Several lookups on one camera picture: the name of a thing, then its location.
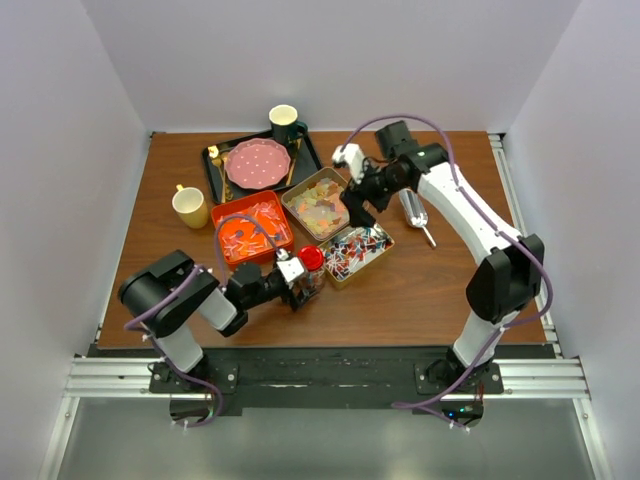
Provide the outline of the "clear glass jar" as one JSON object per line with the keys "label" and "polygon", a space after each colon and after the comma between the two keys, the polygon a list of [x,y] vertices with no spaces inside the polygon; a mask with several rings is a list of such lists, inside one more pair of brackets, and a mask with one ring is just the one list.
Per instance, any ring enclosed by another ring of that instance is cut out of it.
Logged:
{"label": "clear glass jar", "polygon": [[316,270],[309,270],[302,280],[302,287],[310,294],[318,294],[325,285],[325,270],[320,267]]}

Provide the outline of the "red jar lid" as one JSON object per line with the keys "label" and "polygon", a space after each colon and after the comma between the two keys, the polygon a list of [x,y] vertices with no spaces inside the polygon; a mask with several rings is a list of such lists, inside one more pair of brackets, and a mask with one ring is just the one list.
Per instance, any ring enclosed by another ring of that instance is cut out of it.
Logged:
{"label": "red jar lid", "polygon": [[309,272],[318,271],[324,266],[324,253],[317,246],[302,247],[298,252],[298,257]]}

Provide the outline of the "gold tin of gummies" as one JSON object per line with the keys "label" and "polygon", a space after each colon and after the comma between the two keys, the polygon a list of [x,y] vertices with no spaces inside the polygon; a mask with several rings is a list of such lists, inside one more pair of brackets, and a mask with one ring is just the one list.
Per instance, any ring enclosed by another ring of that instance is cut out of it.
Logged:
{"label": "gold tin of gummies", "polygon": [[349,223],[340,200],[346,186],[347,181],[335,169],[325,167],[284,193],[281,203],[302,229],[323,242]]}

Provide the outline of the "gold tin of candies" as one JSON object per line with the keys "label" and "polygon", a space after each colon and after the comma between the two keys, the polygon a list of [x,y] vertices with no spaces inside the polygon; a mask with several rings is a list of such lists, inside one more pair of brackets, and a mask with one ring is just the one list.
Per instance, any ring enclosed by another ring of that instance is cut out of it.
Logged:
{"label": "gold tin of candies", "polygon": [[324,256],[324,270],[333,286],[341,290],[363,275],[395,246],[394,239],[378,224],[347,227],[318,248]]}

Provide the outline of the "silver metal scoop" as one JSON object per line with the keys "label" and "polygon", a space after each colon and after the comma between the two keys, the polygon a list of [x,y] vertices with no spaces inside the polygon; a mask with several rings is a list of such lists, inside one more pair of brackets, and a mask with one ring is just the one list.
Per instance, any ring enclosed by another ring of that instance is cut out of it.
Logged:
{"label": "silver metal scoop", "polygon": [[422,230],[431,247],[436,248],[437,243],[427,228],[429,217],[419,196],[411,189],[405,188],[398,193],[398,198],[404,209],[407,223],[415,229]]}

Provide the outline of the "orange box of lollipops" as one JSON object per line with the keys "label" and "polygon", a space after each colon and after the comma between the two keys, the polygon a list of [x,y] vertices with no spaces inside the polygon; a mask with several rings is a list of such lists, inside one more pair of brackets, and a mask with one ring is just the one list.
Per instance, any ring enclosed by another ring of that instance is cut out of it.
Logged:
{"label": "orange box of lollipops", "polygon": [[257,221],[278,248],[293,250],[293,232],[273,191],[261,191],[214,206],[211,218],[218,231],[222,258],[231,270],[249,261],[257,264],[273,259],[275,249],[247,217]]}

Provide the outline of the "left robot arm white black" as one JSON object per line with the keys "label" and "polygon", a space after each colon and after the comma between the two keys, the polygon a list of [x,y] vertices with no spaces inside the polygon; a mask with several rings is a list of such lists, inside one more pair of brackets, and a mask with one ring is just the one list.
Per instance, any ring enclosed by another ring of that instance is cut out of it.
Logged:
{"label": "left robot arm white black", "polygon": [[125,324],[150,340],[185,392],[212,387],[209,361],[196,342],[189,318],[198,313],[224,337],[248,322],[249,310],[275,299],[297,311],[318,293],[303,261],[278,249],[265,274],[253,262],[240,264],[225,284],[181,250],[176,250],[127,279],[118,290],[133,319]]}

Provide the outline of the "gold knife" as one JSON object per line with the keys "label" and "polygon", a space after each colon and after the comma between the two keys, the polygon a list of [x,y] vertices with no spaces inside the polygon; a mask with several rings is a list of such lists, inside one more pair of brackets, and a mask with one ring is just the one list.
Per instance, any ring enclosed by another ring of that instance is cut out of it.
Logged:
{"label": "gold knife", "polygon": [[302,144],[302,138],[299,138],[294,143],[292,143],[288,148],[288,153],[290,155],[291,161],[290,161],[290,166],[287,174],[286,186],[290,186],[292,183],[293,174],[294,174],[296,162],[299,156],[301,144]]}

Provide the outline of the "dark green mug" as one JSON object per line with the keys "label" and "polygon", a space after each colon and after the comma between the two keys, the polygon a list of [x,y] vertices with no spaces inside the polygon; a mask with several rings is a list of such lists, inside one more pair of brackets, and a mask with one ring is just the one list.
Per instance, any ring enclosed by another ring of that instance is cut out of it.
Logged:
{"label": "dark green mug", "polygon": [[268,119],[273,139],[288,147],[308,133],[308,126],[299,119],[298,110],[287,104],[270,109]]}

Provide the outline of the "pink polka dot plate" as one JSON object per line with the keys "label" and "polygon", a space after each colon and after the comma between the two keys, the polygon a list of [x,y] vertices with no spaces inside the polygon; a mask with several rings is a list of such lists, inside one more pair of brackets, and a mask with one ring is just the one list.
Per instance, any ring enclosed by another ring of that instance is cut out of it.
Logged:
{"label": "pink polka dot plate", "polygon": [[290,156],[272,139],[252,139],[234,147],[226,160],[228,179],[245,190],[263,190],[278,184],[287,174]]}

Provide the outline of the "yellow mug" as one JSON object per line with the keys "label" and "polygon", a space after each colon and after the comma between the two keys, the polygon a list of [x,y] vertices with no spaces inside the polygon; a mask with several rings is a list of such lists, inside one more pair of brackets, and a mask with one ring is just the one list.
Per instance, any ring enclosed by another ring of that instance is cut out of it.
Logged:
{"label": "yellow mug", "polygon": [[189,228],[201,229],[207,225],[209,210],[200,189],[178,184],[171,205],[175,213]]}

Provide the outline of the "gold spoon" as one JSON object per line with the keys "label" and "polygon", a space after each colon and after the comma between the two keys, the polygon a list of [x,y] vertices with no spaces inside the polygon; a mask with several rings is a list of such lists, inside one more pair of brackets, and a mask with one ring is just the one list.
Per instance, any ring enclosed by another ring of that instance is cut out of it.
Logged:
{"label": "gold spoon", "polygon": [[227,171],[226,171],[226,157],[217,156],[212,159],[212,164],[218,169],[222,180],[222,192],[220,197],[221,203],[226,203],[233,199],[233,193],[229,185]]}

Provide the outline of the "gold fork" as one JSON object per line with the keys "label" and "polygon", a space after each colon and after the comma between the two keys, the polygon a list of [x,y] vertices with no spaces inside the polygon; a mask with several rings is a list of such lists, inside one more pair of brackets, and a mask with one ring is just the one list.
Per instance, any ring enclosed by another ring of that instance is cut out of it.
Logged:
{"label": "gold fork", "polygon": [[221,153],[219,151],[219,148],[216,145],[209,146],[207,150],[208,150],[209,160],[217,168],[221,182],[222,182],[221,191],[220,191],[220,202],[225,203],[227,199],[226,175],[225,175],[224,162],[223,162]]}

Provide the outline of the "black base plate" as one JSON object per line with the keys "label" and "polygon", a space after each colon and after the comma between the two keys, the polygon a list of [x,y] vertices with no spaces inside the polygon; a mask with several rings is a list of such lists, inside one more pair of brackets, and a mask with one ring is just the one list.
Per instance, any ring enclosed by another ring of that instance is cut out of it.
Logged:
{"label": "black base plate", "polygon": [[149,390],[170,397],[174,419],[220,406],[246,409],[388,409],[431,400],[457,379],[442,347],[223,348],[205,352],[206,383],[148,364]]}

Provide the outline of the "aluminium frame rail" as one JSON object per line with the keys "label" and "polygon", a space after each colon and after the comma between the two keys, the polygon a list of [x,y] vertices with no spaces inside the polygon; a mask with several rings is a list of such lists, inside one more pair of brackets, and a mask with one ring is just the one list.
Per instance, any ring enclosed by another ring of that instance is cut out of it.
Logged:
{"label": "aluminium frame rail", "polygon": [[[612,472],[603,442],[592,419],[591,395],[579,359],[550,356],[550,346],[508,345],[480,372],[472,374],[453,392],[433,397],[448,419],[472,420],[473,415],[454,412],[456,405],[485,403],[489,400],[570,400],[578,417],[594,474],[599,479]],[[148,364],[162,361],[146,350],[99,351],[73,359],[63,389],[63,415],[74,418],[82,398],[161,398],[167,394],[150,392]]]}

